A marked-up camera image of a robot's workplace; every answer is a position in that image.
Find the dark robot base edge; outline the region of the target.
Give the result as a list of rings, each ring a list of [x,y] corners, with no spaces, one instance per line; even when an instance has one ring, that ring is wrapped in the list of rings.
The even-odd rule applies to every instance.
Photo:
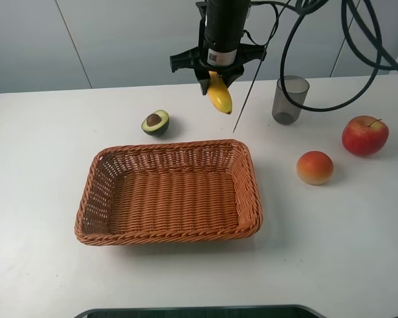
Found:
[[[323,317],[301,305],[89,309],[76,317]]]

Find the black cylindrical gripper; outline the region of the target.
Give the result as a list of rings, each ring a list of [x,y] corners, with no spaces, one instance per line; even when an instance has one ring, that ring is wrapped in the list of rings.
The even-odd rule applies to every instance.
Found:
[[[264,45],[241,43],[250,6],[248,0],[197,1],[201,16],[198,45],[171,56],[171,70],[196,70],[202,95],[210,86],[210,70],[224,73],[220,78],[229,88],[243,75],[244,64],[266,55]]]

